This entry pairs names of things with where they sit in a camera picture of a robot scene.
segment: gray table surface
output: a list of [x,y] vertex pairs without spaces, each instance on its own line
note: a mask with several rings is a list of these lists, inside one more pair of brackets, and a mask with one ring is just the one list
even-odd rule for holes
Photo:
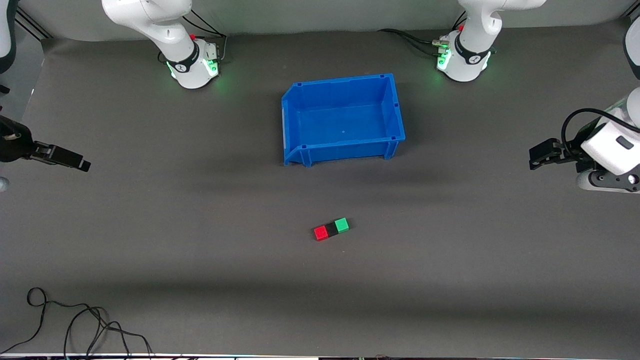
[[[527,164],[571,111],[638,85],[627,24],[505,29],[466,84],[386,33],[232,37],[200,90],[148,41],[46,43],[24,122],[93,167],[4,167],[0,345],[35,329],[24,296],[41,286],[156,352],[640,357],[640,197]],[[292,83],[384,72],[407,134],[394,159],[283,166]],[[315,242],[339,217],[354,228]],[[50,308],[15,351],[61,351],[74,313]]]

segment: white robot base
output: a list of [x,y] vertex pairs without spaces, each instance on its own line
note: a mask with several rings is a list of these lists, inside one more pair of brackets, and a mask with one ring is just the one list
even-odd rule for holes
[[440,37],[440,41],[449,42],[449,48],[438,58],[437,69],[444,72],[452,80],[466,83],[477,78],[486,69],[491,51],[484,58],[478,56],[475,63],[468,64],[464,56],[460,55],[455,47],[455,40],[459,34],[460,31],[454,30]]
[[171,70],[171,76],[187,89],[202,88],[220,73],[216,44],[208,43],[202,39],[196,39],[193,42],[198,46],[198,59],[187,72],[180,72],[166,63]]

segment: green cube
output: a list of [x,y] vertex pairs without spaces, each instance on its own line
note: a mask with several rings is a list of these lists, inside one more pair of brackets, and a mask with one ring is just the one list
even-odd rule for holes
[[342,218],[340,220],[334,221],[336,228],[338,229],[338,233],[344,233],[349,230],[349,223],[347,223],[346,218]]

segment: cable connector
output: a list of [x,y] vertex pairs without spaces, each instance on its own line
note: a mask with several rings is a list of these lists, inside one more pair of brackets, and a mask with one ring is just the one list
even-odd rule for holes
[[431,45],[435,46],[435,47],[441,47],[443,49],[448,49],[449,48],[449,42],[446,40],[432,40],[431,41]]

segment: blue plastic bin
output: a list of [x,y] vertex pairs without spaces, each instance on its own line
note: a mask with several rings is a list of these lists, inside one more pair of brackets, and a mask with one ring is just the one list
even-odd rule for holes
[[282,97],[284,165],[365,156],[404,141],[392,74],[296,83]]

